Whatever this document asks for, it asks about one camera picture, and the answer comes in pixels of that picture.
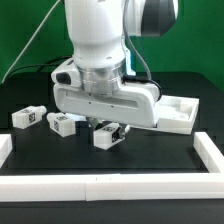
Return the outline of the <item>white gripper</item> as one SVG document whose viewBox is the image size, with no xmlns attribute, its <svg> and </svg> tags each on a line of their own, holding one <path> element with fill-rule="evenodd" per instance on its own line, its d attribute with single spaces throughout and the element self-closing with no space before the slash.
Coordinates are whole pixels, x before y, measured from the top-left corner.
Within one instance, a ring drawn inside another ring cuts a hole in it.
<svg viewBox="0 0 224 224">
<path fill-rule="evenodd" d="M 61 112 L 90 117 L 87 121 L 93 128 L 102 126 L 98 119 L 128 124 L 120 126 L 120 138 L 125 137 L 130 126 L 153 128 L 159 120 L 158 92 L 152 84 L 127 83 L 108 98 L 62 84 L 55 84 L 53 92 Z"/>
</svg>

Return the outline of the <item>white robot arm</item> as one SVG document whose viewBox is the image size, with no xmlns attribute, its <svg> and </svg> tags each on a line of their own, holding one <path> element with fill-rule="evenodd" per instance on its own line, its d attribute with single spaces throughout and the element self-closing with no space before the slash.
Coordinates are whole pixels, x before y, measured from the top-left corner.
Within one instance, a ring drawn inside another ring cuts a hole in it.
<svg viewBox="0 0 224 224">
<path fill-rule="evenodd" d="M 127 75 L 131 36 L 161 36 L 175 23 L 178 0 L 65 0 L 71 58 L 52 73 L 65 113 L 153 128 L 161 87 Z"/>
</svg>

